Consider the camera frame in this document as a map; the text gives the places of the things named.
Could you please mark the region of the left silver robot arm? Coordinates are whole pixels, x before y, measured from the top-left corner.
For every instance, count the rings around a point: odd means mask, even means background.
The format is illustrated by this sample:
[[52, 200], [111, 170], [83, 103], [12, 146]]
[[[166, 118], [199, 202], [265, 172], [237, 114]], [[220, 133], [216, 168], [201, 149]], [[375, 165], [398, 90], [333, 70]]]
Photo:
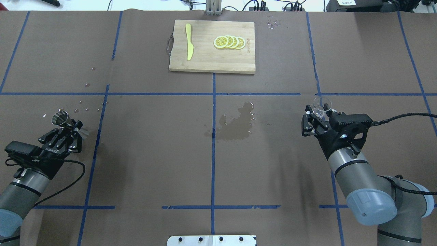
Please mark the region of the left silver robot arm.
[[41, 147], [12, 141], [5, 151], [19, 168], [1, 193], [0, 234], [2, 246], [20, 244], [20, 228], [31, 209], [71, 153], [82, 150], [81, 121], [53, 120], [55, 129], [39, 138]]

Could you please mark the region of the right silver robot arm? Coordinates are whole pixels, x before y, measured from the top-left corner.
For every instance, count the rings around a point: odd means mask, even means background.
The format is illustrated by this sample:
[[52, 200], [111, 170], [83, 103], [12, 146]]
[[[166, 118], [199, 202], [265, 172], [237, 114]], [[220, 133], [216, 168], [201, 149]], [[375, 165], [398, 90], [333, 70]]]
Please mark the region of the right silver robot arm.
[[377, 226], [378, 246], [420, 246], [422, 219], [432, 213], [436, 192], [401, 175], [377, 175], [362, 148], [370, 127], [409, 116], [435, 118], [436, 115], [407, 113], [373, 121], [367, 114], [345, 114], [324, 104], [328, 119], [323, 120], [315, 108], [306, 106], [301, 134], [313, 135], [318, 140], [357, 222]]

